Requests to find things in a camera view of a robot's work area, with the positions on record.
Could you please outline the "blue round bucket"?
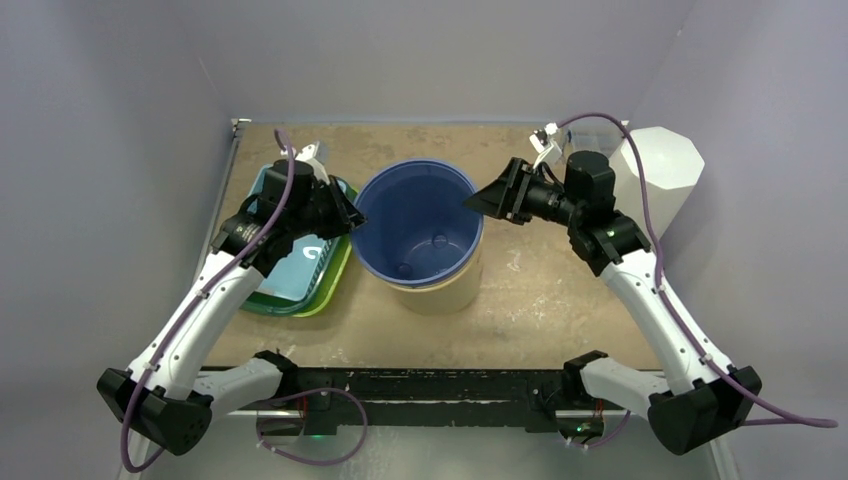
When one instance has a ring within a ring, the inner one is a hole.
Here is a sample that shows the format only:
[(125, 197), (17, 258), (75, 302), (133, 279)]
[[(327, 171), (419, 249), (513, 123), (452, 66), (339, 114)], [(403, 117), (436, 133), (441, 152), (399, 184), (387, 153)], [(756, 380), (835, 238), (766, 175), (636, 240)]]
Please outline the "blue round bucket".
[(476, 191), (463, 170), (442, 160), (412, 158), (382, 169), (355, 199), (366, 223), (351, 234), (354, 254), (389, 284), (446, 281), (481, 243), (483, 216), (464, 205)]

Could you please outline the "light blue perforated basket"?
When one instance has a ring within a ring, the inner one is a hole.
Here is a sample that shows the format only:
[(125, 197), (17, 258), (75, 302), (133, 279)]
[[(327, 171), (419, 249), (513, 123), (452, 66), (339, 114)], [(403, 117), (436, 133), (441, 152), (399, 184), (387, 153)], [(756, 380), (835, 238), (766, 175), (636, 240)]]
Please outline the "light blue perforated basket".
[[(263, 228), (268, 222), (261, 225), (254, 217), (256, 191), (259, 189), (258, 183), (261, 174), (271, 165), (265, 165), (260, 169), (250, 196), (245, 200), (246, 212), (259, 229)], [(284, 238), (271, 234), (270, 230), (268, 234), (276, 241)], [(257, 287), (255, 293), (263, 293), (291, 302), (303, 301), (317, 283), (320, 271), (324, 268), (336, 243), (335, 239), (325, 240), (315, 235), (291, 240), (291, 247), (287, 250), (287, 254), (273, 264), (273, 268), (267, 272), (267, 276)]]

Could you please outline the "lime green tray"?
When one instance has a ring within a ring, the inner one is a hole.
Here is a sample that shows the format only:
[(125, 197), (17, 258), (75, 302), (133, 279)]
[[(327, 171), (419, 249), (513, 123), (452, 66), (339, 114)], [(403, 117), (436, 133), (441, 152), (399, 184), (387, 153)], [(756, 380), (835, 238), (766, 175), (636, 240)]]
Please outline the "lime green tray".
[(350, 237), (340, 237), (335, 251), (327, 263), (326, 271), (317, 285), (316, 294), (308, 305), (293, 314), (294, 318), (313, 317), (328, 307), (342, 280), (351, 254)]

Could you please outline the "cream printed bucket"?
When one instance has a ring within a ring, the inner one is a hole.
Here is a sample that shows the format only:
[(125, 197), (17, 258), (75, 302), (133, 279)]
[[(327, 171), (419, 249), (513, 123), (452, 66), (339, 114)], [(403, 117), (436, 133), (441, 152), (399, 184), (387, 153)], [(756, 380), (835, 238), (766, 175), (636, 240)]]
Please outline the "cream printed bucket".
[(408, 310), (420, 315), (448, 315), (469, 306), (480, 291), (483, 262), (482, 230), (467, 246), (444, 235), (417, 245), (402, 280), (409, 285), (384, 281), (391, 295)]

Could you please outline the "white octagonal large container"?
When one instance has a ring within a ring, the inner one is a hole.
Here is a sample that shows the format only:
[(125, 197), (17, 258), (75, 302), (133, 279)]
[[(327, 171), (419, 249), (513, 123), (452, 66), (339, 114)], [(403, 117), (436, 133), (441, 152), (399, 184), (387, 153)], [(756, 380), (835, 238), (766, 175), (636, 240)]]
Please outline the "white octagonal large container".
[[(661, 237), (697, 184), (705, 162), (689, 138), (664, 127), (636, 129), (631, 136), (643, 163), (652, 227)], [(609, 157), (609, 164), (615, 172), (615, 208), (646, 231), (638, 167), (627, 141)]]

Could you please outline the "dark green tray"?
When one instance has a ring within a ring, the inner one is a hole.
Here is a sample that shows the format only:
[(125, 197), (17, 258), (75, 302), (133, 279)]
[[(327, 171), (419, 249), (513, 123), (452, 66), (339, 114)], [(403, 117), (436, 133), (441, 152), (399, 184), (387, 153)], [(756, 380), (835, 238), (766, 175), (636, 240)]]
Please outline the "dark green tray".
[(244, 302), (241, 309), (247, 312), (270, 317), (293, 317), (293, 314), (308, 305), (316, 294), (317, 285), (326, 271), (328, 261), (325, 263), (324, 268), (320, 271), (319, 278), (313, 290), (303, 301), (291, 302), (263, 293), (254, 293), (251, 294)]

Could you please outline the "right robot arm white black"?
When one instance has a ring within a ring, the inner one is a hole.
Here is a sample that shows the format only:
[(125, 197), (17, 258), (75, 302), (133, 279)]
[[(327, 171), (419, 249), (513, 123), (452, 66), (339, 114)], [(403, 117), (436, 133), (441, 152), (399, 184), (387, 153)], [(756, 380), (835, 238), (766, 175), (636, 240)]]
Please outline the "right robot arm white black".
[(566, 163), (564, 182), (549, 181), (520, 158), (463, 205), (522, 225), (540, 218), (566, 227), (573, 251), (618, 297), (659, 359), (664, 375), (626, 367), (600, 351), (565, 363), (561, 392), (576, 407), (594, 399), (645, 418), (660, 444), (675, 455), (740, 427), (753, 406), (737, 385), (758, 393), (759, 375), (737, 368), (684, 308), (660, 286), (658, 257), (637, 223), (615, 207), (616, 175), (608, 159), (580, 151)]

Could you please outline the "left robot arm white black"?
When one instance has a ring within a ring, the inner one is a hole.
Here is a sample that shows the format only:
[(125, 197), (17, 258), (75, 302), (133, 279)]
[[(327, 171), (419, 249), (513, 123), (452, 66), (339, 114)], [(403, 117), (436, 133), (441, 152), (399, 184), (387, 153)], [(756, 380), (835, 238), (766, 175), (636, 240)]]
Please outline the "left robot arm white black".
[(211, 348), (237, 310), (295, 241), (344, 236), (365, 217), (346, 186), (321, 165), (276, 161), (227, 219), (195, 284), (141, 354), (107, 368), (96, 389), (121, 422), (121, 444), (137, 433), (175, 456), (193, 449), (219, 417), (254, 402), (284, 409), (297, 399), (297, 367), (279, 353), (256, 353), (239, 367), (201, 374)]

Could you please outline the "clear plastic small box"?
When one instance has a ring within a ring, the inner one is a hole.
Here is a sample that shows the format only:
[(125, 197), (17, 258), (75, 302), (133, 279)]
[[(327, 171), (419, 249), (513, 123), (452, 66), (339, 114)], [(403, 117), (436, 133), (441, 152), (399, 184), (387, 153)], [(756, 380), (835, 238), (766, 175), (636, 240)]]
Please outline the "clear plastic small box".
[(567, 127), (566, 154), (594, 151), (611, 156), (624, 141), (624, 135), (610, 120), (586, 118)]

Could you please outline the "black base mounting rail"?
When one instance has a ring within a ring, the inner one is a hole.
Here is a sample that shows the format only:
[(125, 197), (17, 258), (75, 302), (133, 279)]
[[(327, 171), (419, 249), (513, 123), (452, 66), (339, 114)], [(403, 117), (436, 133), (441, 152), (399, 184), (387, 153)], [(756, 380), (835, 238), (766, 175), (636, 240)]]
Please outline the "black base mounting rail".
[(308, 435), (340, 426), (521, 428), (575, 433), (622, 414), (566, 385), (561, 370), (301, 367), (263, 410), (290, 410)]

